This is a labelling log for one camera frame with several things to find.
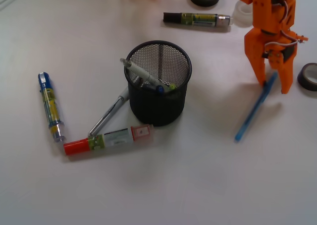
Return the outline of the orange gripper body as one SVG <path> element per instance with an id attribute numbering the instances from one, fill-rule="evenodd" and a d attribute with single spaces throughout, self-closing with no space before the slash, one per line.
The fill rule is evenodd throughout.
<path id="1" fill-rule="evenodd" d="M 294 57 L 299 43 L 308 40 L 291 30 L 295 22 L 296 0 L 252 0 L 253 27 L 264 39 L 263 55 L 270 59 L 273 53 L 288 61 Z"/>

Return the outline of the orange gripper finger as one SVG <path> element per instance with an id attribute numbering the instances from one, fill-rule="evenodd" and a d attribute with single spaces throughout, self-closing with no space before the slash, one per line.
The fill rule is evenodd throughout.
<path id="1" fill-rule="evenodd" d="M 260 29 L 252 28 L 244 37 L 245 55 L 261 86 L 265 82 L 265 63 L 262 57 L 267 38 Z"/>
<path id="2" fill-rule="evenodd" d="M 268 61 L 270 67 L 277 70 L 281 81 L 281 93 L 287 94 L 293 84 L 293 62 L 296 57 L 297 50 L 284 61 L 284 55 L 280 51 L 271 51 L 268 53 Z"/>

